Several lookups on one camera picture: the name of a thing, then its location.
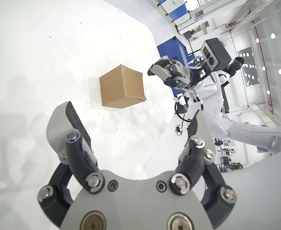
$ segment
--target white humanoid robot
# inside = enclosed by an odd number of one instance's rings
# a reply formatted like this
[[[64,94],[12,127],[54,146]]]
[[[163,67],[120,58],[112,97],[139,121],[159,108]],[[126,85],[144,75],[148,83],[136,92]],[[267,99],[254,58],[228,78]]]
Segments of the white humanoid robot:
[[[195,105],[195,101],[200,100],[203,104],[201,109],[213,137],[228,137],[269,149],[273,153],[281,152],[281,127],[268,128],[234,122],[221,112],[224,105],[221,85],[229,79],[229,74],[223,72],[222,69],[231,59],[217,38],[207,40],[201,52],[206,60],[203,67],[186,68],[179,61],[169,60],[167,56],[164,56],[152,65],[148,75],[155,74],[168,86],[185,90],[185,99],[188,97],[194,100],[186,102],[183,95],[179,97],[178,107],[176,107],[179,114],[188,115],[188,108]]]

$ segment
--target person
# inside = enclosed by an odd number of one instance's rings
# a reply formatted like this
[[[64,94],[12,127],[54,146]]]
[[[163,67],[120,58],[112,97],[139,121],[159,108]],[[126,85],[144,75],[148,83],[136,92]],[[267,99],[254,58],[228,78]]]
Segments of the person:
[[[234,76],[238,70],[245,64],[243,57],[236,57],[231,64],[229,64],[223,71],[228,73],[230,77]],[[222,85],[222,88],[229,84],[229,81]]]

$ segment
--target white table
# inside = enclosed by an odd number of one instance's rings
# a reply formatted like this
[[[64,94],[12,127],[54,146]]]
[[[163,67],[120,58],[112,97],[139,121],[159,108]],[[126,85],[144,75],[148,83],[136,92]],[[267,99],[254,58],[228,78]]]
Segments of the white table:
[[[102,0],[0,0],[0,229],[56,229],[36,195],[59,164],[45,131],[65,101],[100,169],[137,178],[174,112],[171,89],[147,76],[157,59],[149,29]],[[119,64],[143,73],[145,103],[102,107],[99,77]]]

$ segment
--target brown cardboard box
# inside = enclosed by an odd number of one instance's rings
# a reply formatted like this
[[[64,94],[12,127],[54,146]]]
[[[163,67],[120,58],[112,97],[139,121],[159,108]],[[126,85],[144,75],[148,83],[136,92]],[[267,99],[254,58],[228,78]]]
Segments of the brown cardboard box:
[[[102,105],[125,108],[145,102],[143,74],[120,65],[100,77]]]

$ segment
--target humanoid robot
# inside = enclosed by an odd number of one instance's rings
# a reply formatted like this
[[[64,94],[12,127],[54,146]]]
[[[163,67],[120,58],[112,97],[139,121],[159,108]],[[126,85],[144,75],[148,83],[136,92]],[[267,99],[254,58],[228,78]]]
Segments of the humanoid robot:
[[[63,103],[54,110],[46,134],[60,164],[49,183],[38,192],[37,199],[57,227],[61,230],[210,230],[227,219],[237,202],[237,194],[214,164],[213,140],[204,141],[201,137],[211,131],[210,138],[230,137],[279,152],[281,128],[270,130],[226,118],[221,112],[220,85],[229,77],[221,70],[228,65],[230,57],[218,39],[207,40],[202,53],[206,63],[198,69],[162,57],[148,71],[166,85],[186,92],[175,104],[177,115],[184,113],[181,118],[190,123],[175,171],[135,181],[99,170],[90,136],[72,103]],[[67,189],[72,175],[83,187],[74,201]],[[192,187],[201,176],[207,189],[199,201]]]

